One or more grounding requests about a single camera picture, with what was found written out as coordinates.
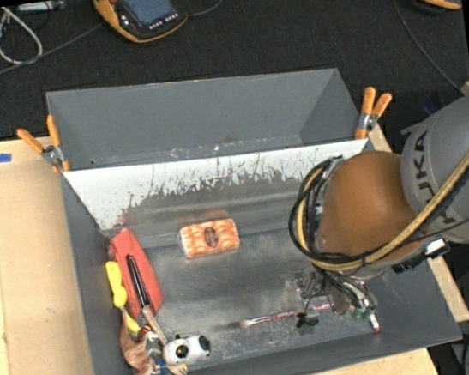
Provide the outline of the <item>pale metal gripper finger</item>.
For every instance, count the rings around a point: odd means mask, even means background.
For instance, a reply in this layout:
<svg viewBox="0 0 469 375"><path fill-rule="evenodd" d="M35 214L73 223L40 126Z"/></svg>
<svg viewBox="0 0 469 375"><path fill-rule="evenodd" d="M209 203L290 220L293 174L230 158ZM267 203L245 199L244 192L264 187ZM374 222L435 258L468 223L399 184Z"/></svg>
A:
<svg viewBox="0 0 469 375"><path fill-rule="evenodd" d="M307 315L332 311L333 304L326 297L311 299L305 304L304 312Z"/></svg>
<svg viewBox="0 0 469 375"><path fill-rule="evenodd" d="M319 294L323 288L322 277L316 271L308 274L297 274L294 277L296 293L301 299L310 299Z"/></svg>

